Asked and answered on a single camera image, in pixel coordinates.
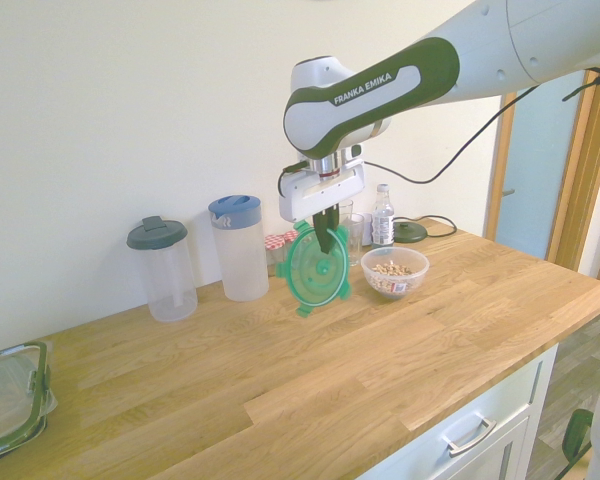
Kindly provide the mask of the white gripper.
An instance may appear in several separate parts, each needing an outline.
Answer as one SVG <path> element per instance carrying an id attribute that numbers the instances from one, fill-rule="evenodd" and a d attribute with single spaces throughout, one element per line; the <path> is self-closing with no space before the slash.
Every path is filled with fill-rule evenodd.
<path id="1" fill-rule="evenodd" d="M 364 161 L 345 163 L 335 176 L 322 178 L 307 168 L 283 173 L 279 179 L 279 214 L 288 222 L 313 216 L 316 238 L 322 253 L 330 253 L 333 239 L 329 231 L 339 225 L 338 203 L 363 191 Z"/>

